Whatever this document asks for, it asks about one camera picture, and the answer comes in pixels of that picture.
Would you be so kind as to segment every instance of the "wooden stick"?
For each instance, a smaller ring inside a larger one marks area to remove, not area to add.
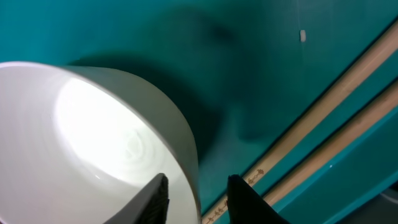
[[[395,22],[376,43],[299,119],[282,138],[244,176],[253,186],[282,160],[309,132],[325,119],[349,94],[367,79],[398,48],[398,22]],[[212,224],[226,209],[224,195],[203,217],[203,224]]]
[[[398,81],[377,97],[369,106],[357,114],[341,131],[331,137],[329,141],[302,162],[281,183],[276,185],[264,200],[273,205],[285,197],[298,185],[323,167],[355,139],[365,133],[386,114],[398,106]]]

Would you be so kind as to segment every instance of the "teal background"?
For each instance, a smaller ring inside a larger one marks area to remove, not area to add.
[[[0,62],[111,67],[155,84],[195,135],[205,212],[227,176],[244,174],[397,16],[396,0],[0,0]],[[397,60],[395,53],[254,188],[265,193],[393,81]],[[398,179],[398,167],[380,168],[393,138],[384,137],[376,162],[370,148],[377,133],[396,130],[386,126],[394,118],[275,209],[292,223],[332,222]],[[364,178],[365,164],[378,179]],[[342,189],[351,180],[361,190]]]

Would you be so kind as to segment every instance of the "small white mark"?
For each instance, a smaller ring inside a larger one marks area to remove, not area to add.
[[[305,42],[307,39],[307,35],[305,34],[305,30],[300,30],[300,41]]]

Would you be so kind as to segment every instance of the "white bowl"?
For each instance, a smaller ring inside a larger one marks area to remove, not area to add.
[[[159,172],[167,223],[198,223],[193,134],[154,85],[110,68],[0,63],[3,224],[103,223]]]

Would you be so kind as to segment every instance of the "wooden dowel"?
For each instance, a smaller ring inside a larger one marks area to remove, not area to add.
[[[398,82],[390,86],[369,106],[357,114],[340,131],[315,151],[308,159],[276,185],[264,200],[273,205],[329,162],[345,147],[360,137],[386,114],[398,106]]]

